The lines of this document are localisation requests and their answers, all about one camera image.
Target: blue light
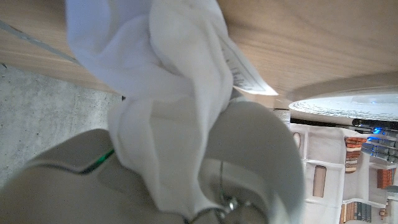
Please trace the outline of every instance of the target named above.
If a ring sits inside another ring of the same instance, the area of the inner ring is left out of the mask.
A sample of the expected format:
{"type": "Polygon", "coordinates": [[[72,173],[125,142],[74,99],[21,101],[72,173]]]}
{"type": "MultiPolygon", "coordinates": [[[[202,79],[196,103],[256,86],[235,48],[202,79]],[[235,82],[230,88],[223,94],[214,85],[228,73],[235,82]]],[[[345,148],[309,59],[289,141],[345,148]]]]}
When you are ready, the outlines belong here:
{"type": "Polygon", "coordinates": [[[368,141],[372,141],[372,139],[380,140],[380,138],[377,138],[377,137],[368,137],[368,141]]]}
{"type": "Polygon", "coordinates": [[[381,128],[374,128],[373,134],[380,134],[381,128]]]}

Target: gray floor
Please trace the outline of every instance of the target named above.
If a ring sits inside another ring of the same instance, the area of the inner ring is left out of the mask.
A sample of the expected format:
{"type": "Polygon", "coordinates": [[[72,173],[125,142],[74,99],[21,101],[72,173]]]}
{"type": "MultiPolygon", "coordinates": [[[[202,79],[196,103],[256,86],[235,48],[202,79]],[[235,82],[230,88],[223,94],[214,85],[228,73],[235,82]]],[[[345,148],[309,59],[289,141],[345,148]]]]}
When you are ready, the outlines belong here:
{"type": "Polygon", "coordinates": [[[120,95],[0,64],[0,188],[26,161],[84,131],[107,128],[120,95]]]}

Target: white towel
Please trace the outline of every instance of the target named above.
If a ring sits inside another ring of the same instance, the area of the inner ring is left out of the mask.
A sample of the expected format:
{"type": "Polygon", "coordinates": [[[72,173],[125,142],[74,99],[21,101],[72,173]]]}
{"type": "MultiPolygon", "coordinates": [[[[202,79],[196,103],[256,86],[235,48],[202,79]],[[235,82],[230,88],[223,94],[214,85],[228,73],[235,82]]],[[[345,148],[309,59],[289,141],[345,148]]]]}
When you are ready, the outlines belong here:
{"type": "Polygon", "coordinates": [[[79,62],[127,97],[108,118],[122,165],[161,211],[191,219],[216,207],[198,172],[233,86],[221,44],[234,44],[217,2],[67,0],[67,24],[79,62]]]}

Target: wooden surface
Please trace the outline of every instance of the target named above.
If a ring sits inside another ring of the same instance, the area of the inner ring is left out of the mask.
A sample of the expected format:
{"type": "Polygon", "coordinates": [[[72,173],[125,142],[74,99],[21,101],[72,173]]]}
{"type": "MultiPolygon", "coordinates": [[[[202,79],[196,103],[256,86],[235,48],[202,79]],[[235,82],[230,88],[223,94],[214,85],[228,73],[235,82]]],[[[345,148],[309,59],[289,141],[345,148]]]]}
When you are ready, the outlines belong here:
{"type": "Polygon", "coordinates": [[[67,44],[64,0],[1,0],[0,20],[73,56],[67,44]]]}
{"type": "MultiPolygon", "coordinates": [[[[280,93],[277,97],[246,95],[251,100],[287,108],[292,100],[333,91],[324,88],[330,81],[338,85],[338,80],[355,82],[358,78],[367,87],[398,85],[396,79],[390,81],[391,74],[398,72],[398,0],[218,2],[231,38],[265,81],[280,93]],[[380,77],[381,84],[374,78],[368,81],[366,75],[380,77]]],[[[3,0],[0,5],[0,20],[73,56],[66,43],[64,16],[62,0],[3,0]]],[[[65,69],[51,74],[57,69],[33,66],[34,62],[28,62],[33,59],[26,55],[20,62],[15,61],[22,57],[20,54],[13,57],[8,58],[13,65],[28,63],[19,67],[35,68],[44,75],[89,87],[97,82],[76,66],[70,71],[84,74],[85,81],[65,69]]]]}
{"type": "Polygon", "coordinates": [[[88,88],[113,92],[88,71],[0,29],[0,62],[88,88]]]}
{"type": "MultiPolygon", "coordinates": [[[[303,86],[374,74],[386,82],[384,72],[398,71],[398,1],[219,0],[219,4],[231,38],[280,93],[274,99],[254,97],[264,104],[286,107],[286,95],[303,86]]],[[[305,88],[300,93],[305,95],[305,88]]]]}

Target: clothing tag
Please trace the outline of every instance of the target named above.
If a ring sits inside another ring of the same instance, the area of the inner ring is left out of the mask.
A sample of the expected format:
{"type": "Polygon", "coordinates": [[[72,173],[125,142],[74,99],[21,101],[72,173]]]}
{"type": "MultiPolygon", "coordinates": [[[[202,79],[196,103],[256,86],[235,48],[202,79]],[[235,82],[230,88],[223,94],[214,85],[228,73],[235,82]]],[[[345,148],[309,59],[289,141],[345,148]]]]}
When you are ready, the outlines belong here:
{"type": "Polygon", "coordinates": [[[229,38],[219,36],[225,61],[234,78],[234,86],[252,94],[278,95],[229,38]]]}

